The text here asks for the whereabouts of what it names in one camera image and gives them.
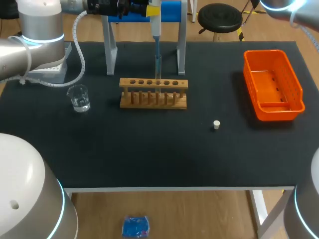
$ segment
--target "blue package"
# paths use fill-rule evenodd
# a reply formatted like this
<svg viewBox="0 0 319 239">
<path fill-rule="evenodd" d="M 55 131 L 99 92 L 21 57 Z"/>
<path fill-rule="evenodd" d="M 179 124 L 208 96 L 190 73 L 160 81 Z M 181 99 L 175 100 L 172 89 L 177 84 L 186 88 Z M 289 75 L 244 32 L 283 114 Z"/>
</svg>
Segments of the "blue package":
<svg viewBox="0 0 319 239">
<path fill-rule="evenodd" d="M 150 232 L 149 219 L 145 217 L 125 217 L 122 236 L 126 238 L 146 238 Z"/>
</svg>

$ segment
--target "wooden floor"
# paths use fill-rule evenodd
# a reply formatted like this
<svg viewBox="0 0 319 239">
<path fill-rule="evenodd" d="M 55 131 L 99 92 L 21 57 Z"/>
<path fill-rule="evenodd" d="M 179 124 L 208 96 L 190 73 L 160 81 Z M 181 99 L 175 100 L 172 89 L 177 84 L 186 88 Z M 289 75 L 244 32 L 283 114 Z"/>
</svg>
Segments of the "wooden floor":
<svg viewBox="0 0 319 239">
<path fill-rule="evenodd" d="M 242 9 L 246 0 L 198 0 L 198 10 L 209 3 L 223 2 Z M 72 40 L 71 28 L 75 16 L 64 15 L 66 40 Z M 201 35 L 198 23 L 187 24 L 188 41 L 212 41 L 213 33 Z M 117 41 L 153 41 L 148 23 L 114 24 Z M 296 41 L 305 62 L 319 86 L 319 54 L 301 29 L 266 14 L 253 14 L 242 27 L 246 41 Z M 17 20 L 3 20 L 1 37 L 20 30 Z M 177 40 L 178 25 L 164 23 L 162 41 Z M 99 16 L 87 16 L 78 27 L 79 41 L 103 41 Z M 222 34 L 220 41 L 238 41 L 236 32 Z M 267 210 L 271 211 L 281 191 L 264 191 Z M 253 239 L 256 238 L 253 216 L 246 192 L 145 192 L 75 194 L 73 202 L 79 217 L 79 239 L 121 238 L 124 216 L 147 215 L 152 239 Z M 287 238 L 281 230 L 274 239 Z"/>
</svg>

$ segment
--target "white cable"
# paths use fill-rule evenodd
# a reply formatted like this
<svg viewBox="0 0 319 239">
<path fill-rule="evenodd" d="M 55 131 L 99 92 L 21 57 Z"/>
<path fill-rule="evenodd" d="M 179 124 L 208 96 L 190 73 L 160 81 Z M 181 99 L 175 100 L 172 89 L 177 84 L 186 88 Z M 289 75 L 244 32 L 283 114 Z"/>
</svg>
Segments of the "white cable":
<svg viewBox="0 0 319 239">
<path fill-rule="evenodd" d="M 319 52 L 319 43 L 317 42 L 316 38 L 304 26 L 302 26 L 301 29 L 305 32 L 305 34 L 308 36 L 308 38 L 314 44 L 315 48 L 317 49 L 317 52 Z"/>
<path fill-rule="evenodd" d="M 73 23 L 73 27 L 72 27 L 72 35 L 73 35 L 73 40 L 74 40 L 74 44 L 75 44 L 75 47 L 79 53 L 79 57 L 80 57 L 80 60 L 81 60 L 81 72 L 80 74 L 78 75 L 77 78 L 75 78 L 74 80 L 70 81 L 70 82 L 67 82 L 67 83 L 63 83 L 63 84 L 53 84 L 53 83 L 49 83 L 49 82 L 46 82 L 46 81 L 42 81 L 40 79 L 34 79 L 34 78 L 30 78 L 30 77 L 26 77 L 25 80 L 28 80 L 28 81 L 31 81 L 33 83 L 39 83 L 41 85 L 44 85 L 44 86 L 49 86 L 49 87 L 67 87 L 67 86 L 70 86 L 70 85 L 73 85 L 74 83 L 78 82 L 84 75 L 84 72 L 85 72 L 85 60 L 84 60 L 84 56 L 82 54 L 82 51 L 81 51 L 81 48 L 80 48 L 80 45 L 79 45 L 79 42 L 78 42 L 78 38 L 77 38 L 77 35 L 76 35 L 76 29 L 77 29 L 77 26 L 78 26 L 78 23 L 80 21 L 81 18 L 83 18 L 84 16 L 86 16 L 88 13 L 87 11 L 84 11 L 82 12 L 81 14 L 79 14 L 74 23 Z M 13 77 L 10 77 L 10 78 L 7 78 L 5 80 L 2 80 L 0 81 L 0 83 L 5 83 L 5 82 L 8 82 L 8 81 L 12 81 L 12 80 L 24 80 L 24 78 L 22 76 L 13 76 Z"/>
<path fill-rule="evenodd" d="M 293 28 L 300 27 L 298 24 L 294 25 L 295 16 L 296 16 L 296 13 L 297 13 L 298 10 L 299 10 L 299 8 L 293 10 L 293 12 L 290 15 L 290 21 L 289 22 L 290 22 L 290 26 L 293 27 Z"/>
<path fill-rule="evenodd" d="M 15 38 L 15 39 L 19 40 L 22 43 L 22 45 L 25 47 L 25 50 L 26 50 L 27 59 L 28 59 L 28 67 L 27 67 L 27 69 L 25 71 L 24 76 L 20 80 L 20 83 L 24 85 L 26 76 L 29 73 L 29 71 L 31 69 L 31 65 L 32 65 L 31 52 L 30 52 L 30 49 L 29 49 L 28 45 L 26 44 L 26 42 L 21 37 L 19 37 L 19 36 L 10 36 L 10 37 L 8 37 L 8 39 L 12 39 L 12 38 Z"/>
</svg>

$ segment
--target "blue object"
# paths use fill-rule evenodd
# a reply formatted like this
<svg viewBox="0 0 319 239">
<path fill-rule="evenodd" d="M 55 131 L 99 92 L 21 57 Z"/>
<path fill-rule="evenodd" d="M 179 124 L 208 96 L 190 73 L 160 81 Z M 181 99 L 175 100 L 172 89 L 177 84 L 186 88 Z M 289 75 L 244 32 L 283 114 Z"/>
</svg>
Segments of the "blue object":
<svg viewBox="0 0 319 239">
<path fill-rule="evenodd" d="M 117 16 L 109 16 L 109 22 L 149 22 L 150 17 L 143 17 L 137 13 L 131 13 L 119 19 Z M 180 22 L 181 20 L 181 1 L 162 1 L 161 2 L 161 21 Z"/>
<path fill-rule="evenodd" d="M 122 228 L 122 236 L 126 238 L 146 238 L 150 232 L 150 225 L 148 218 L 130 218 L 124 219 Z"/>
</svg>

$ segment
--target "test tube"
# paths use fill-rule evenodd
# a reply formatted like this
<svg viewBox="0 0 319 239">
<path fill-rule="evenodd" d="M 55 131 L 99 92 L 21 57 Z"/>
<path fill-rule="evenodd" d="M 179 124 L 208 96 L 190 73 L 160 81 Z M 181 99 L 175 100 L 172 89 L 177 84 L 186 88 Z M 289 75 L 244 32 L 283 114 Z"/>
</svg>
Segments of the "test tube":
<svg viewBox="0 0 319 239">
<path fill-rule="evenodd" d="M 155 84 L 159 85 L 161 80 L 161 55 L 155 56 Z M 155 88 L 155 92 L 160 94 L 160 88 Z"/>
</svg>

